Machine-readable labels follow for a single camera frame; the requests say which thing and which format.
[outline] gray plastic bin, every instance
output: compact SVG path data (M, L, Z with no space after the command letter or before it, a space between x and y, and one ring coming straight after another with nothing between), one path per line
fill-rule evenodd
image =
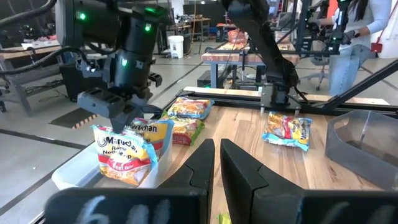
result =
M398 119L352 111L329 120L326 155L385 190L398 190Z

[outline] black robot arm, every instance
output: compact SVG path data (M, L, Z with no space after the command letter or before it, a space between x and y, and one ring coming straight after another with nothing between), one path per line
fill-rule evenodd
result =
M248 33L258 54L267 66L267 79L274 84L271 102L284 105L288 102L291 87L296 87L299 77L292 62L283 58L267 22L269 6L261 0L223 0L229 18Z
M109 118L115 133L143 113L153 112L154 107L146 106L152 96L148 83L159 86L162 79L150 72L150 66L158 26L169 19L167 10L112 0L58 0L55 12L61 45L82 47L95 42L114 48L106 59L78 60L84 77L102 77L109 87L80 93L79 106Z

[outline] white trash can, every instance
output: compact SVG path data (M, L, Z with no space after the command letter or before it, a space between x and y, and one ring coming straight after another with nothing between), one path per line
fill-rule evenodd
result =
M184 37L181 35L170 36L169 42L170 42L170 53L172 55L172 58L184 57L184 51L183 51Z

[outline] green led light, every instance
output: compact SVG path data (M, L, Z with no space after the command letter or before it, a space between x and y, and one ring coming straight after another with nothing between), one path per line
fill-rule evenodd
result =
M146 24L146 25L145 25L145 31L146 31L146 32L149 32L149 31L150 31L150 27L151 27L150 24Z
M156 10L154 8L151 8L151 7L146 7L145 11L151 12L151 13L156 13Z
M122 59L122 66L125 67L127 65L127 59Z
M86 19L86 14L84 14L84 13L79 13L79 19L80 20L85 20Z

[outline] maruchan ramen package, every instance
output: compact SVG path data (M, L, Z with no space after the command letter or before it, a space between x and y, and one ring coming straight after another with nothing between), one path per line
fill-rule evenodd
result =
M163 116L162 119L171 119L174 121L173 143L191 146L205 127L205 124L199 119L178 118L176 116Z
M172 140L174 122L170 119L146 120L136 118L128 129L141 135L147 143L153 145L158 159L164 154Z
M212 100L191 100L178 97L167 111L167 115L180 118L205 119L210 113L213 104Z
M299 147L307 151L310 147L311 122L308 118L292 118L270 112L262 139L272 144Z
M153 145L141 135L130 130L115 134L111 128L99 125L92 128L103 175L137 187L157 165Z

